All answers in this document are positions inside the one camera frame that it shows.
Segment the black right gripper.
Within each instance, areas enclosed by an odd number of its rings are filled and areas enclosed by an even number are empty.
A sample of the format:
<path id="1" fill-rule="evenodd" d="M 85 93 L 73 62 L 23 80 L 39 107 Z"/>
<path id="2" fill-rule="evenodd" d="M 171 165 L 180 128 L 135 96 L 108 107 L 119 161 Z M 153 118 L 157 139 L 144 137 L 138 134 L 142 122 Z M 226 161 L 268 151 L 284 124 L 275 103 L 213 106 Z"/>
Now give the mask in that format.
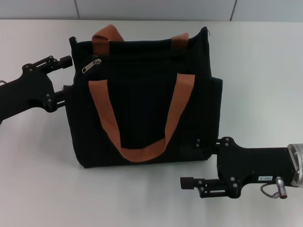
<path id="1" fill-rule="evenodd" d="M 197 188 L 200 198 L 233 197 L 251 183 L 275 183 L 281 177 L 291 186 L 295 166 L 288 148 L 243 148 L 233 138 L 216 141 L 196 140 L 196 153 L 202 157 L 217 155 L 219 179 L 181 177 L 183 190 Z"/>

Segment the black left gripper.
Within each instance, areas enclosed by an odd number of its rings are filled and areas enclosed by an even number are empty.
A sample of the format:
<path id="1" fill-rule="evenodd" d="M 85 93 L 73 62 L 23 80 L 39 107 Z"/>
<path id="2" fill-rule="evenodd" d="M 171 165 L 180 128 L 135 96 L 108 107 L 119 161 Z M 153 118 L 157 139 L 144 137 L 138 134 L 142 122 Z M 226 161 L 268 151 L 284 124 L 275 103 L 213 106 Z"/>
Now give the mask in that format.
<path id="1" fill-rule="evenodd" d="M 23 66 L 22 75 L 0 87 L 0 120 L 3 121 L 31 108 L 43 108 L 48 113 L 65 106 L 67 92 L 72 86 L 63 86 L 54 92 L 48 73 L 73 65 L 72 57 L 59 60 L 46 57 L 34 64 Z"/>

